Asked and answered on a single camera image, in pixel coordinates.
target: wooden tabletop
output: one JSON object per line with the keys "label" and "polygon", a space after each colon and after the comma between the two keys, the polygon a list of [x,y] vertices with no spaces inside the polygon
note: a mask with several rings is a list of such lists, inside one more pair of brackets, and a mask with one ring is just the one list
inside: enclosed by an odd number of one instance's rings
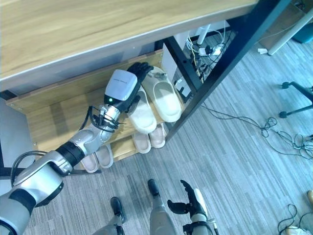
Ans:
{"label": "wooden tabletop", "polygon": [[98,47],[122,50],[243,15],[256,1],[2,0],[1,78]]}

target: black metal table leg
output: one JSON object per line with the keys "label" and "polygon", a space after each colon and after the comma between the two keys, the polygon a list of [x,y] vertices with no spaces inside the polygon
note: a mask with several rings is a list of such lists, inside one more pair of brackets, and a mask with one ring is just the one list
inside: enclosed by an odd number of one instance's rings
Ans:
{"label": "black metal table leg", "polygon": [[230,43],[204,84],[199,88],[189,105],[168,133],[168,141],[186,120],[199,108],[214,89],[222,82],[248,50],[264,34],[289,4],[290,0],[260,0],[249,14],[246,24]]}
{"label": "black metal table leg", "polygon": [[164,43],[171,53],[182,76],[185,78],[192,94],[197,93],[197,91],[201,87],[201,82],[199,80],[199,77],[195,73],[193,66],[189,62],[189,59],[187,59],[185,54],[182,52],[173,36],[165,38]]}

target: white pole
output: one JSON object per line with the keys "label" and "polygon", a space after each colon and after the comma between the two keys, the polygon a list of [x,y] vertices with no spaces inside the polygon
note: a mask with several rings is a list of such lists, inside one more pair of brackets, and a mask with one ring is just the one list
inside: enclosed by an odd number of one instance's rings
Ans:
{"label": "white pole", "polygon": [[209,31],[210,26],[211,26],[211,24],[208,24],[205,27],[201,27],[201,33],[200,33],[199,38],[197,40],[198,45],[201,45],[203,43],[205,36],[206,36],[206,33]]}
{"label": "white pole", "polygon": [[269,55],[273,55],[279,48],[281,48],[290,38],[292,38],[307,22],[313,17],[313,8],[302,17],[298,23],[291,28],[277,43],[268,50]]}

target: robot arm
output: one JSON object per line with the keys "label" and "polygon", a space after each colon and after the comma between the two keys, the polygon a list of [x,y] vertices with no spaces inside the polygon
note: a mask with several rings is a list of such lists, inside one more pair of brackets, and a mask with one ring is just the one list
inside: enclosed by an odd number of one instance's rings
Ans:
{"label": "robot arm", "polygon": [[105,105],[97,117],[91,115],[91,125],[16,177],[12,189],[0,196],[0,234],[23,234],[34,207],[55,198],[63,188],[62,177],[111,138],[119,115],[129,109],[141,81],[152,69],[148,63],[135,63],[128,71],[115,71],[105,91]]}
{"label": "robot arm", "polygon": [[191,224],[183,226],[183,231],[187,235],[213,235],[212,229],[208,225],[213,223],[214,232],[219,235],[214,219],[208,220],[207,209],[204,198],[199,189],[193,189],[186,181],[180,181],[188,194],[189,203],[167,201],[169,209],[175,214],[190,214]]}

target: white slipper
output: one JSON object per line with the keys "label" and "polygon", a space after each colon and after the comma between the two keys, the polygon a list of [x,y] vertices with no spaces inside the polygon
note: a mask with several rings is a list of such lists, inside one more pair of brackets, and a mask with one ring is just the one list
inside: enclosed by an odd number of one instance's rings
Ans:
{"label": "white slipper", "polygon": [[142,133],[135,133],[132,135],[134,144],[139,153],[148,153],[151,149],[149,136]]}
{"label": "white slipper", "polygon": [[165,145],[165,130],[163,123],[156,126],[156,129],[149,134],[151,146],[162,148]]}
{"label": "white slipper", "polygon": [[99,163],[95,153],[85,156],[80,162],[88,173],[94,173],[99,169]]}
{"label": "white slipper", "polygon": [[140,86],[137,93],[140,96],[140,101],[135,104],[136,108],[128,113],[128,117],[135,129],[142,134],[148,134],[155,130],[157,126],[157,120],[149,105],[145,90]]}
{"label": "white slipper", "polygon": [[143,80],[142,86],[164,121],[174,122],[180,118],[182,111],[179,99],[162,69],[154,67]]}
{"label": "white slipper", "polygon": [[113,153],[110,144],[101,146],[95,154],[102,168],[106,169],[113,165]]}

